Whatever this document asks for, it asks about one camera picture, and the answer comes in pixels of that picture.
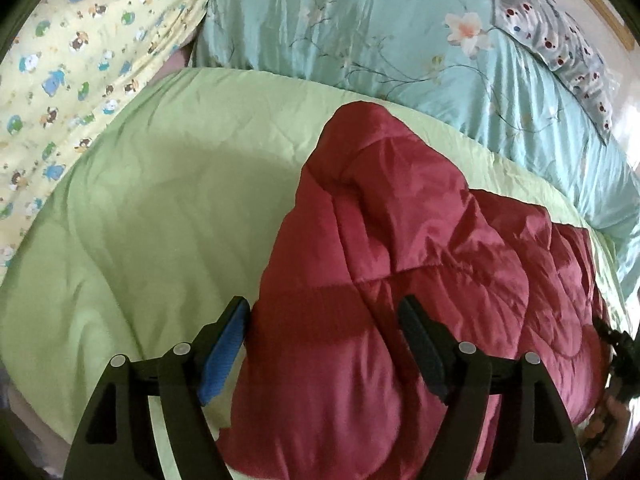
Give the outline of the person's right hand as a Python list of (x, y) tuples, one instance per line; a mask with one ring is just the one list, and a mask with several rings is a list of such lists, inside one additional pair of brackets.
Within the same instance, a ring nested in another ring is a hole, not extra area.
[(586, 458), (590, 479), (603, 479), (623, 456), (629, 423), (628, 405), (605, 393), (582, 433), (584, 440), (602, 438), (599, 446)]

